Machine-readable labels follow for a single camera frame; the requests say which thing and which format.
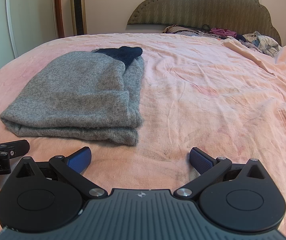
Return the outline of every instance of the bed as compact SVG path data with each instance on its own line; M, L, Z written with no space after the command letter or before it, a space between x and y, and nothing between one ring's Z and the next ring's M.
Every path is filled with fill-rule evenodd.
M158 2L143 2L129 23L195 28L223 24L214 24L207 16L190 22L185 21L188 17L179 16L169 20ZM256 6L253 10L261 13L261 18L255 21L251 17L247 29L242 22L226 27L243 34L258 30L280 43L266 8L258 0L248 3ZM231 12L234 4L229 3ZM187 9L175 8L169 15L186 15L182 8ZM138 130L139 143L130 147L106 141L23 137L30 142L29 156L47 161L89 146L92 162L83 175L109 192L112 188L173 190L198 176L188 162L189 151L198 147L234 163L260 159L286 201L286 46L272 58L235 40L177 34L98 34L50 41L0 70L0 113L55 58L76 50L124 45L141 47L145 62L139 105L144 122ZM18 139L0 121L0 143ZM18 161L12 160L12 168ZM6 178L0 175L0 188ZM279 230L286 236L286 215Z

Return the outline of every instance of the folded sweater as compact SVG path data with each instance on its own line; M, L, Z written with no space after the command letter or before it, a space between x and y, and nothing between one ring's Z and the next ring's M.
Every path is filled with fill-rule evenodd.
M50 62L1 113L17 136L60 136L136 145L141 48L74 51Z

